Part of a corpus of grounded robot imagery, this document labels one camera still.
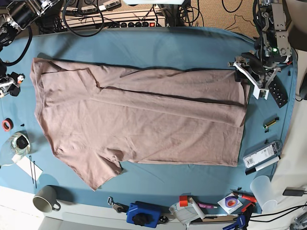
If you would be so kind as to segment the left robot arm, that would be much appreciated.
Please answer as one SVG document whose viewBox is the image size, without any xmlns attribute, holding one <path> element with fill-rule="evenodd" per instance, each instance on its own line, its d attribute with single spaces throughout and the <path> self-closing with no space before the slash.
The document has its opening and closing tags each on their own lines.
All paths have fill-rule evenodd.
<svg viewBox="0 0 307 230">
<path fill-rule="evenodd" d="M 237 62 L 256 83 L 262 83 L 276 66 L 292 62 L 292 50 L 280 0 L 255 0 L 252 13 L 259 34 L 254 43 L 255 52 L 242 53 Z"/>
</svg>

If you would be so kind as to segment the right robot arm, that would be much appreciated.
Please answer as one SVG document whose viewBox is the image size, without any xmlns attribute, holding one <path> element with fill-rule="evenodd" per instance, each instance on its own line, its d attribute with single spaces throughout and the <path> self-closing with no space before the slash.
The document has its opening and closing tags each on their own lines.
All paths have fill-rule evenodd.
<svg viewBox="0 0 307 230">
<path fill-rule="evenodd" d="M 13 62 L 0 62 L 0 96 L 9 94 L 18 96 L 20 84 L 25 75 L 12 72 L 6 73 L 7 67 L 18 64 L 25 56 L 32 38 L 31 23 L 45 14 L 58 3 L 57 0 L 21 0 L 12 1 L 6 7 L 6 13 L 0 16 L 0 48 L 10 45 L 23 30 L 28 31 L 28 41 L 21 55 Z"/>
</svg>

